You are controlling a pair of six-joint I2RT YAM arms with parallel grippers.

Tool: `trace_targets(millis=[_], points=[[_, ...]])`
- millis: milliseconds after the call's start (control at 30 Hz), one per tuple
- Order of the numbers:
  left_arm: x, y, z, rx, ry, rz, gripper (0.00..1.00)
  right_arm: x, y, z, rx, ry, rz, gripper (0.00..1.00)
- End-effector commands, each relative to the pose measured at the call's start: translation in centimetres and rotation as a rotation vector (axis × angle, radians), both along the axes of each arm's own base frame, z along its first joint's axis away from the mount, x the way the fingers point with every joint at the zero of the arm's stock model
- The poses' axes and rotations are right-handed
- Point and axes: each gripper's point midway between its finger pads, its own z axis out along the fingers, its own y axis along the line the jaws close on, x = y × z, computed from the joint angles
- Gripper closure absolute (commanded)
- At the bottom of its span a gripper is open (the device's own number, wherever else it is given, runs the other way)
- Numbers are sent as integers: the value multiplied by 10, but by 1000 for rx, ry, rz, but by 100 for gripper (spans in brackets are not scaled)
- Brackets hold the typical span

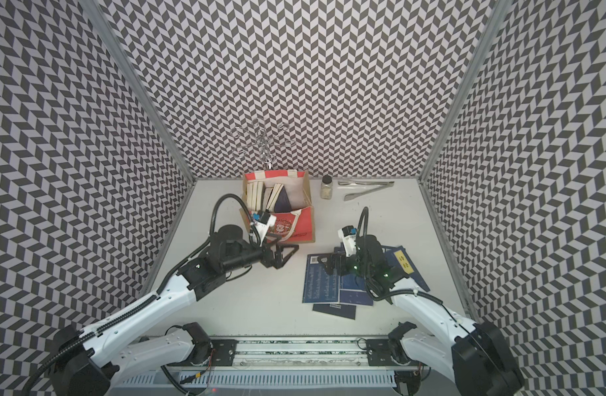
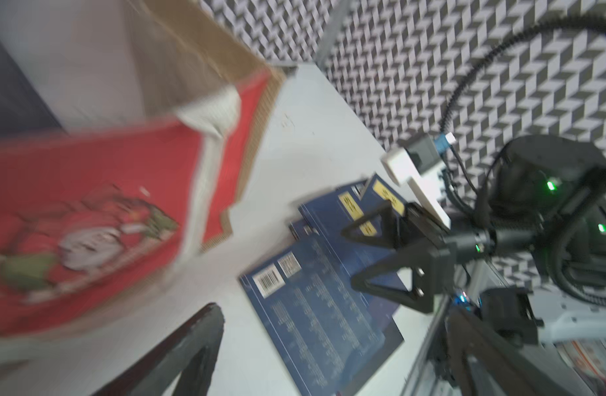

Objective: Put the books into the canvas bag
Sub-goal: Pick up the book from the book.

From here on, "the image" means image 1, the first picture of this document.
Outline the red burlap canvas bag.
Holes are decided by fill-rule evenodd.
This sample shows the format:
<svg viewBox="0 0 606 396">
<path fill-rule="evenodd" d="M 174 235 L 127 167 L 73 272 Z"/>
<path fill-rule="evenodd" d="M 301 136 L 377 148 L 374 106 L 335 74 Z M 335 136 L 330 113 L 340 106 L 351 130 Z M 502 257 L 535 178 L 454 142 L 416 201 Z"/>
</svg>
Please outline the red burlap canvas bag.
<svg viewBox="0 0 606 396">
<path fill-rule="evenodd" d="M 269 232 L 283 241 L 308 244 L 316 240 L 309 174 L 296 170 L 268 170 L 243 176 L 242 199 L 248 211 L 276 217 Z"/>
</svg>

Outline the blue book sideways yellow label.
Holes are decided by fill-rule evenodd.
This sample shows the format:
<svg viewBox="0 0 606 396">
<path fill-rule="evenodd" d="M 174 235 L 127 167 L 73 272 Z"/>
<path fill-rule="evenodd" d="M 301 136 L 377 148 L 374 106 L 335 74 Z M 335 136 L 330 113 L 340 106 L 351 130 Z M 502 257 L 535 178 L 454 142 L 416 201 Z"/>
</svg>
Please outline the blue book sideways yellow label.
<svg viewBox="0 0 606 396">
<path fill-rule="evenodd" d="M 266 205 L 266 211 L 273 212 L 275 211 L 276 204 L 278 202 L 279 196 L 281 195 L 282 189 L 284 188 L 283 184 L 277 183 L 273 187 L 270 188 L 268 195 L 268 203 Z"/>
</svg>

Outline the brown black scroll book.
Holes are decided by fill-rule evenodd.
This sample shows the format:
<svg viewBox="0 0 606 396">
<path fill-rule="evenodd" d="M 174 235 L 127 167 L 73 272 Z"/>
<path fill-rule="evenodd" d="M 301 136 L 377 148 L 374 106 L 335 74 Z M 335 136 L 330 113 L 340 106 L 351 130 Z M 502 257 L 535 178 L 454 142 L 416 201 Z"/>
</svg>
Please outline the brown black scroll book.
<svg viewBox="0 0 606 396">
<path fill-rule="evenodd" d="M 262 210 L 263 211 L 268 211 L 272 193 L 273 193 L 272 187 L 267 187 L 263 190 L 263 201 L 262 201 Z"/>
</svg>

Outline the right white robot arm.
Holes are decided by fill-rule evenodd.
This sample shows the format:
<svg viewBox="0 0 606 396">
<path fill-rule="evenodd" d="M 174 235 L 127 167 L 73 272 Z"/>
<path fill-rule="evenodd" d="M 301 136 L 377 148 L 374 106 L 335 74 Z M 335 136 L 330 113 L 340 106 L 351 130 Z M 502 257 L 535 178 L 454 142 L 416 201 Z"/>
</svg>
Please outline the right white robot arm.
<svg viewBox="0 0 606 396">
<path fill-rule="evenodd" d="M 387 336 L 393 361 L 418 361 L 452 381 L 462 395 L 516 395 L 525 385 L 519 364 L 501 330 L 450 310 L 406 270 L 409 259 L 392 266 L 368 232 L 369 209 L 357 225 L 339 229 L 344 251 L 325 264 L 328 274 L 353 274 L 374 302 L 387 302 L 413 319 Z"/>
</svg>

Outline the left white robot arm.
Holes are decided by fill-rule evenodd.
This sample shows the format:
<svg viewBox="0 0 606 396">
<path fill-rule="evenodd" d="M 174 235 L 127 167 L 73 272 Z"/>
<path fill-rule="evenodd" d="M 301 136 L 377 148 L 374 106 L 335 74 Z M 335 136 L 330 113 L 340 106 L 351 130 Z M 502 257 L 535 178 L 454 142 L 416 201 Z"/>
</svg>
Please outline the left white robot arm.
<svg viewBox="0 0 606 396">
<path fill-rule="evenodd" d="M 272 233 L 277 221 L 270 211 L 252 214 L 236 194 L 225 194 L 216 204 L 232 199 L 250 227 L 216 227 L 212 212 L 207 240 L 173 267 L 157 289 L 80 330 L 67 326 L 53 339 L 53 350 L 22 388 L 29 395 L 42 377 L 49 379 L 58 395 L 105 395 L 113 387 L 154 368 L 192 360 L 211 359 L 209 336 L 198 323 L 187 323 L 174 332 L 140 342 L 138 337 L 171 314 L 193 305 L 227 283 L 229 273 L 250 270 L 260 263 L 280 269 L 290 257 L 285 245 Z"/>
</svg>

